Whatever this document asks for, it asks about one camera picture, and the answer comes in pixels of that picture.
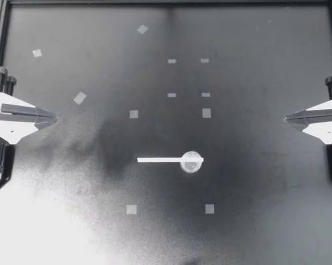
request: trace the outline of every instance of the black surface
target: black surface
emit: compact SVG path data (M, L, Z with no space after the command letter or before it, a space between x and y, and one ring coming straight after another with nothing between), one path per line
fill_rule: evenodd
M332 264L325 146L282 122L328 98L327 8L15 7L4 65L59 122L17 145L3 264Z

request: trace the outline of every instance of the white square marker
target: white square marker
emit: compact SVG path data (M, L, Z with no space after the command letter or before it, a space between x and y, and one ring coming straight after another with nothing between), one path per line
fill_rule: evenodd
M210 59L209 58L201 58L200 62L201 63L210 63Z
M173 64L173 63L177 63L177 60L176 59L168 59L167 62L169 64Z
M128 204L127 205L127 214L137 214L138 206L136 204Z
M137 119L138 117L139 117L139 111L138 110L131 110L129 112L129 118Z
M205 204L205 214L214 214L214 213L215 213L215 205Z
M35 58L42 57L42 51L40 49L33 50L32 53Z
M73 99L73 101L76 102L76 104L80 105L84 99L86 98L86 94L79 92L77 96Z
M139 28L138 28L138 32L140 33L140 34L145 34L146 33L146 31L148 31L148 27L146 27L145 25L141 25L141 26L139 26Z
M203 118L210 119L211 118L211 109L203 109Z

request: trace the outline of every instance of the white rod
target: white rod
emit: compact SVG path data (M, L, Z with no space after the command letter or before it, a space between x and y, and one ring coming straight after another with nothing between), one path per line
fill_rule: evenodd
M204 162L203 157L138 157L139 163Z

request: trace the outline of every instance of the metal frame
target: metal frame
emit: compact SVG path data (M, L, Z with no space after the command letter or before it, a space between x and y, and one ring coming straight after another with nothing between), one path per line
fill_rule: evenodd
M73 5L73 4L321 4L329 7L332 26L332 0L1 0L0 2L0 66L3 66L5 44L8 32L8 22L10 19L10 9L12 6L22 5L45 6Z

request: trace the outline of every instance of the circular cap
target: circular cap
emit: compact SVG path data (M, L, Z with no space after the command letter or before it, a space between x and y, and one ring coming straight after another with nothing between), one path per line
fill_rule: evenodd
M201 158L201 155L195 151L186 152L182 159L187 158ZM187 173L195 173L197 172L202 165L203 162L180 162L181 168Z

